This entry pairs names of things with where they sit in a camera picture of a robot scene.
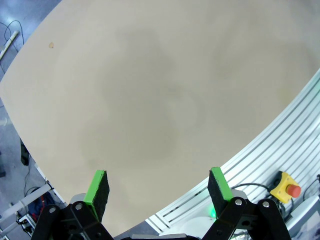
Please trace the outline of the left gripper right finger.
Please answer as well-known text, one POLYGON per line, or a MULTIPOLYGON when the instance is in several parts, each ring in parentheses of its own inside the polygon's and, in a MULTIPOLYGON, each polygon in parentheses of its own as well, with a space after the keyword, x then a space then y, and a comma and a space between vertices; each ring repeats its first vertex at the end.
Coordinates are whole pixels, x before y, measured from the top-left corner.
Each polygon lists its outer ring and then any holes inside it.
POLYGON ((234 196, 220 167, 210 169, 207 189, 216 220, 204 240, 230 240, 236 230, 246 230, 253 240, 291 239, 276 203, 265 198, 255 204, 234 196))

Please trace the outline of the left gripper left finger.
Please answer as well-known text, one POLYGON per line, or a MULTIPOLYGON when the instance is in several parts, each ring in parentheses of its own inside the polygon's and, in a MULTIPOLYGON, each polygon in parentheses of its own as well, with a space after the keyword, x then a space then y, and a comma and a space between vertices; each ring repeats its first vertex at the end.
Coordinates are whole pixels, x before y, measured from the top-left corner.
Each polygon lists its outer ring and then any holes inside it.
POLYGON ((65 208, 47 205, 41 212, 33 240, 111 240, 102 224, 110 187, 105 170, 97 170, 83 200, 65 208))

